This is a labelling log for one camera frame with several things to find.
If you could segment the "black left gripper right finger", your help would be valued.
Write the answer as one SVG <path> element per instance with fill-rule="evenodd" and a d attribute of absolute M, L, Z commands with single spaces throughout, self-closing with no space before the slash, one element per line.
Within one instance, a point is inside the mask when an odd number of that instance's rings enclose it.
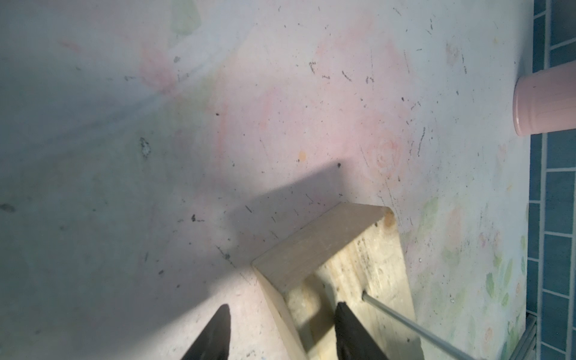
<path fill-rule="evenodd" d="M 389 359 L 344 301 L 337 303 L 334 329 L 339 360 Z"/>

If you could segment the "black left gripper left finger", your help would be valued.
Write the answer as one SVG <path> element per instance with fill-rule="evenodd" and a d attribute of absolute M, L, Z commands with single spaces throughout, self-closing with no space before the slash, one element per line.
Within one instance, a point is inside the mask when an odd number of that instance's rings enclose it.
<path fill-rule="evenodd" d="M 181 360 L 227 360 L 230 354 L 230 306 L 222 304 Z"/>

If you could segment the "wooden block with nails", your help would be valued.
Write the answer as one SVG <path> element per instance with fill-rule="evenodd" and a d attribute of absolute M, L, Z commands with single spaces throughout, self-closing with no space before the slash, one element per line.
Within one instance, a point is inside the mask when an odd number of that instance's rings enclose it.
<path fill-rule="evenodd" d="M 414 320 L 394 212 L 341 203 L 253 261 L 291 359 L 335 359 L 335 311 L 345 303 L 389 359 L 422 359 L 420 337 L 362 300 Z"/>

